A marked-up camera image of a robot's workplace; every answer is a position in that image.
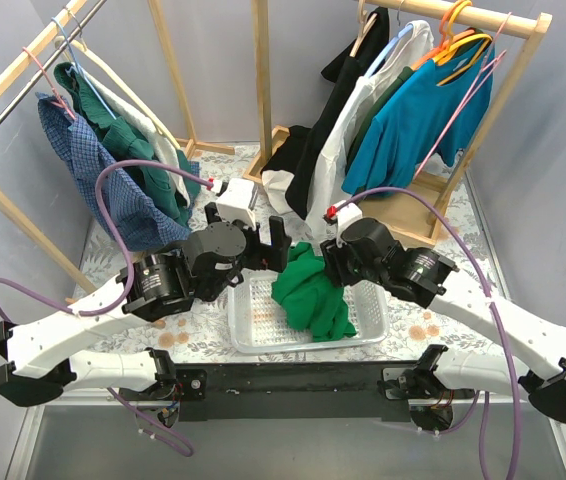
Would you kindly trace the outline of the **teal blue t shirt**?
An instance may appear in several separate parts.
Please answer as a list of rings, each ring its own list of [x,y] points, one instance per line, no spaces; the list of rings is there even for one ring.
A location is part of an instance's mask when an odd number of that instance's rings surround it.
[[[453,60],[437,66],[429,60],[407,79],[372,118],[341,189],[354,195],[381,186],[405,188],[431,149],[451,167],[467,148],[490,103],[492,79],[479,74],[487,49],[454,82],[437,83],[451,73]]]

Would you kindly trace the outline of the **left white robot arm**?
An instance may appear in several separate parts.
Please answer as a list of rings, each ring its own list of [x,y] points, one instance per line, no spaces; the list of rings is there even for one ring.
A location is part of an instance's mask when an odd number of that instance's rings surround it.
[[[271,241],[259,227],[220,218],[205,208],[208,225],[165,250],[122,269],[92,294],[27,324],[0,321],[0,395],[19,407],[48,403],[81,388],[123,388],[156,400],[179,389],[177,368],[165,350],[136,354],[91,351],[95,343],[166,316],[212,302],[243,281],[243,271],[282,272],[291,238],[284,221],[269,219]]]

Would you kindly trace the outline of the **bright green t shirt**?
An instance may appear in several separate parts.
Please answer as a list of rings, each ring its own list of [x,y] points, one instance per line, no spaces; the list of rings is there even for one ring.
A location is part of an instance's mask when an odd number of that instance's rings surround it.
[[[271,298],[286,314],[287,325],[308,331],[314,342],[339,341],[357,335],[349,320],[344,288],[332,285],[324,260],[308,242],[289,250],[286,269],[271,286]]]

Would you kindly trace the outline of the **white plastic basket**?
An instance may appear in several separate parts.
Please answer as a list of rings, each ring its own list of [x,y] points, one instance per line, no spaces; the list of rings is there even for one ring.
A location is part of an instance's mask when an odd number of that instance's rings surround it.
[[[265,355],[378,343],[389,313],[383,290],[370,282],[327,295],[294,293],[273,272],[249,272],[228,290],[228,323],[239,352]]]

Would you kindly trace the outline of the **yellow hanger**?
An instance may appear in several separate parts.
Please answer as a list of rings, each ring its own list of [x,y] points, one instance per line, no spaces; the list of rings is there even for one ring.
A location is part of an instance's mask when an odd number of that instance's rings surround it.
[[[453,60],[457,60],[457,63],[452,67],[451,73],[442,78],[437,85],[447,85],[462,76],[482,57],[492,41],[493,38],[489,34],[467,31],[460,39],[452,39],[444,44],[442,50],[434,56],[435,64],[442,66]]]

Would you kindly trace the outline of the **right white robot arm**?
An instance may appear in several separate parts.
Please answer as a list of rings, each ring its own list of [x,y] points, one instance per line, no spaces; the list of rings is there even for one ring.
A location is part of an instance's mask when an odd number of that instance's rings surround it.
[[[384,377],[398,398],[434,398],[460,389],[519,393],[545,416],[566,424],[566,327],[548,322],[481,284],[452,260],[425,248],[404,248],[374,218],[337,213],[337,235],[321,244],[337,286],[369,281],[392,297],[464,324],[512,353],[512,361],[430,345],[414,365]]]

